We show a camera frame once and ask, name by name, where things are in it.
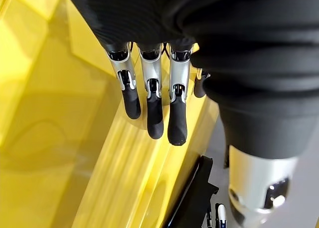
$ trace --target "yellow surface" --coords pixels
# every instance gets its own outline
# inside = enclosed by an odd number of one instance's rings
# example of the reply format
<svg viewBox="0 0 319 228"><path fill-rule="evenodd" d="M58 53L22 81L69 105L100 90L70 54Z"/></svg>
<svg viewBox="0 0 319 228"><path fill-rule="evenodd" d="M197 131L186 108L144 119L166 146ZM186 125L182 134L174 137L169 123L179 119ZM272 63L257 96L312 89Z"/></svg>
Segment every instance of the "yellow surface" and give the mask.
<svg viewBox="0 0 319 228"><path fill-rule="evenodd" d="M169 60L163 56L163 138L127 118L110 62L69 0L0 0L0 227L153 228L167 217L217 117L188 99L188 139L168 143Z"/></svg>

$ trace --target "black rubber fingertip pad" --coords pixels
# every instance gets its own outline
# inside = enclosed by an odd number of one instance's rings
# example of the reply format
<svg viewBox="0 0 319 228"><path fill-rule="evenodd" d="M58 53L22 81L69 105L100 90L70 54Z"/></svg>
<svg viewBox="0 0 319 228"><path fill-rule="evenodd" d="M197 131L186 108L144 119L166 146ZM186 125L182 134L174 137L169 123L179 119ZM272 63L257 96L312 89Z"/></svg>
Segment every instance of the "black rubber fingertip pad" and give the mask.
<svg viewBox="0 0 319 228"><path fill-rule="evenodd" d="M131 119L138 119L141 115L141 106L137 89L129 86L122 91L126 114Z"/></svg>
<svg viewBox="0 0 319 228"><path fill-rule="evenodd" d="M148 133L153 139L159 139L164 132L163 111L161 107L161 98L155 93L147 99L148 105Z"/></svg>
<svg viewBox="0 0 319 228"><path fill-rule="evenodd" d="M195 78L195 85L194 85L195 97L201 98L201 97L206 95L204 88L203 88L204 81L205 81L204 77L202 77L200 80L197 77Z"/></svg>
<svg viewBox="0 0 319 228"><path fill-rule="evenodd" d="M180 96L170 104L167 136L174 146L183 145L187 139L186 104Z"/></svg>

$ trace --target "black fingertip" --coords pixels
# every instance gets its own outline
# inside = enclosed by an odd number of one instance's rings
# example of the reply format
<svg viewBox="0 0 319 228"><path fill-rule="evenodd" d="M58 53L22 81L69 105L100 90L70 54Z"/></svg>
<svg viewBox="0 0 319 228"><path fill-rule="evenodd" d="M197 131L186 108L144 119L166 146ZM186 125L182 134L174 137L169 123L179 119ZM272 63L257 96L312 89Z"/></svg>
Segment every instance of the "black fingertip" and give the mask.
<svg viewBox="0 0 319 228"><path fill-rule="evenodd" d="M131 119L138 119L141 115L141 106L137 89L131 89L125 86L125 90L122 90L124 106L126 114Z"/></svg>
<svg viewBox="0 0 319 228"><path fill-rule="evenodd" d="M170 104L167 136L174 146L181 146L187 139L186 104L180 96Z"/></svg>
<svg viewBox="0 0 319 228"><path fill-rule="evenodd" d="M151 93L151 97L147 99L147 106L148 133L153 139L159 139L164 132L161 98L158 98L155 93Z"/></svg>

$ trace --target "gray floor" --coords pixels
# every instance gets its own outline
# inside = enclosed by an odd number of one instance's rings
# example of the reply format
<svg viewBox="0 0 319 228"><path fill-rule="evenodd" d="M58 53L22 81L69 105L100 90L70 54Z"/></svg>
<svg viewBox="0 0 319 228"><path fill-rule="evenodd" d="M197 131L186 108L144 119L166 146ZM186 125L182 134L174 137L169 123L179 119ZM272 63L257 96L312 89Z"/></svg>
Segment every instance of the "gray floor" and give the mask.
<svg viewBox="0 0 319 228"><path fill-rule="evenodd" d="M317 137L310 141L308 150L301 157L296 169L289 197L261 228L314 228L319 216L319 125ZM238 228L229 208L227 196L228 170L223 169L225 137L222 122L218 119L211 137L206 156L214 160L209 182L219 187L211 199L224 203L227 211L228 228Z"/></svg>

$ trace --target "black sleeve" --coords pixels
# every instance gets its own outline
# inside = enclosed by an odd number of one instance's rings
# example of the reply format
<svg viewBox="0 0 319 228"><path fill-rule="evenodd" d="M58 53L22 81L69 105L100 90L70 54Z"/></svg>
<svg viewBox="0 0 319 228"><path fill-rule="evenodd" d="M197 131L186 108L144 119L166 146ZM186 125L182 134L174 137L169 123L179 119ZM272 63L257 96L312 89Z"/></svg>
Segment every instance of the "black sleeve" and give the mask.
<svg viewBox="0 0 319 228"><path fill-rule="evenodd" d="M191 61L211 75L204 89L227 144L263 158L299 155L319 113L319 0L192 0L179 9L175 23L164 18L199 43Z"/></svg>

